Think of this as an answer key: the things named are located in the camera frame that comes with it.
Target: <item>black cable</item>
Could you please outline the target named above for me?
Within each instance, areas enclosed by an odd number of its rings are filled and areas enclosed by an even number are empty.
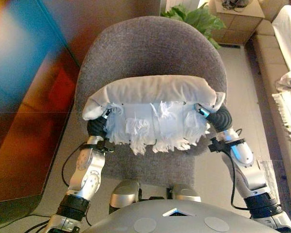
[[[89,221],[87,219],[87,213],[88,213],[89,207],[91,207],[91,204],[88,205],[88,208],[87,208],[87,211],[86,211],[86,214],[85,214],[85,219],[86,219],[87,224],[91,227],[92,225],[89,223]]]
[[[50,216],[44,216],[44,215],[35,215],[35,214],[33,214],[33,215],[26,215],[26,216],[24,216],[24,217],[20,217],[20,218],[18,218],[18,219],[15,219],[15,220],[13,220],[12,222],[9,222],[8,224],[6,224],[6,225],[4,225],[4,226],[0,227],[0,229],[2,229],[2,228],[5,228],[5,227],[7,227],[7,226],[11,225],[12,223],[14,223],[14,222],[16,222],[16,221],[18,221],[18,220],[21,220],[21,219],[23,219],[23,218],[30,217],[30,216],[38,216],[38,217],[50,217]]]
[[[44,226],[40,227],[35,233],[39,233],[40,231],[42,231],[45,227],[47,226],[47,224],[45,224]]]
[[[242,128],[240,128],[240,129],[236,130],[236,131],[235,131],[235,133],[237,133],[237,134],[238,134],[238,136],[240,136],[240,135],[242,134],[242,131],[243,131],[243,129],[242,129]]]
[[[231,163],[232,163],[232,168],[233,168],[233,189],[232,189],[232,195],[231,195],[231,206],[235,209],[238,209],[238,210],[250,210],[248,208],[243,208],[243,207],[238,207],[238,206],[235,206],[234,205],[234,195],[235,195],[235,185],[236,185],[236,172],[235,172],[235,165],[234,165],[234,161],[231,157],[231,155],[226,152],[226,151],[223,151],[224,154],[226,154],[229,159],[231,160]]]
[[[37,224],[37,225],[35,225],[35,226],[29,228],[29,229],[26,230],[24,233],[29,233],[29,232],[31,232],[33,229],[35,229],[35,228],[37,228],[37,227],[39,227],[39,226],[45,225],[45,224],[47,224],[48,222],[49,222],[49,220],[47,220],[47,221],[45,221],[45,222],[41,222],[41,223],[39,223],[39,224]]]
[[[69,184],[65,181],[65,178],[64,178],[64,168],[65,168],[65,165],[66,163],[68,162],[68,160],[71,158],[71,156],[83,145],[85,144],[86,142],[82,142],[66,159],[66,161],[64,162],[63,164],[63,167],[62,167],[62,180],[64,182],[64,184],[69,187]]]

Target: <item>robotic hand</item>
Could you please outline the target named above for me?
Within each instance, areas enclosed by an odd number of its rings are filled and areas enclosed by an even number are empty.
[[[291,231],[291,220],[281,209],[276,199],[272,197],[264,174],[245,139],[240,139],[232,129],[232,119],[227,108],[222,105],[216,113],[210,113],[197,104],[195,109],[218,132],[217,138],[211,139],[212,144],[209,149],[211,152],[224,152],[228,156],[224,156],[222,159],[228,166],[233,183],[244,198],[247,208],[234,206],[234,192],[232,193],[231,205],[236,209],[249,210],[251,218],[263,225],[278,231],[287,229]]]
[[[110,111],[101,117],[90,120],[87,125],[89,139],[80,147],[76,171],[70,179],[69,188],[57,213],[54,214],[45,233],[78,233],[80,223],[88,208],[89,201],[98,191],[101,182],[101,171],[105,164],[105,153],[113,152],[106,146],[103,131]]]

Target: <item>wall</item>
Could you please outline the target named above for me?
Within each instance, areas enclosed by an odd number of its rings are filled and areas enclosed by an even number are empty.
[[[160,0],[41,0],[81,64],[105,28],[140,16],[158,16]]]

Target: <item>beige cabinet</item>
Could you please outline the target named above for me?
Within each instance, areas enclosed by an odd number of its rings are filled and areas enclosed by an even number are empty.
[[[222,0],[210,0],[209,10],[226,25],[225,29],[212,31],[213,39],[221,44],[244,45],[264,18],[258,0],[249,0],[237,11],[223,9]]]

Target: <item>green plant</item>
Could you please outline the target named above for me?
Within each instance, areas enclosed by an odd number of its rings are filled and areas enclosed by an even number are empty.
[[[219,30],[225,28],[225,25],[220,18],[209,13],[206,3],[191,12],[180,4],[172,7],[170,11],[162,13],[161,16],[190,24],[199,30],[199,32],[201,32],[216,49],[220,47],[219,44],[212,38],[211,31],[214,29]]]

